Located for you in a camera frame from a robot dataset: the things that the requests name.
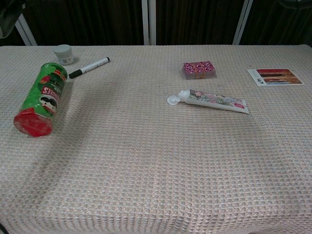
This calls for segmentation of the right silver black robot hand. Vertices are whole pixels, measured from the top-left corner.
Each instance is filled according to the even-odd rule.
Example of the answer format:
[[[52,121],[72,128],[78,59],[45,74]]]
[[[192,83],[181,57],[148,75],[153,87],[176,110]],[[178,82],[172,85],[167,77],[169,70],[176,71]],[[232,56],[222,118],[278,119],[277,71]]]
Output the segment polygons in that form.
[[[312,7],[312,0],[278,0],[278,2],[288,9],[307,9]]]

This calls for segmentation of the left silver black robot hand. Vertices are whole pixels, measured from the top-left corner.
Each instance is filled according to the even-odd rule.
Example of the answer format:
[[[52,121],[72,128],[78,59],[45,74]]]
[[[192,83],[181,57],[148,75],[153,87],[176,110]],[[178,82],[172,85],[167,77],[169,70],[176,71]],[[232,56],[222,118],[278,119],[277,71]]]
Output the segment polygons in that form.
[[[22,11],[24,0],[0,0],[0,38],[10,35]]]

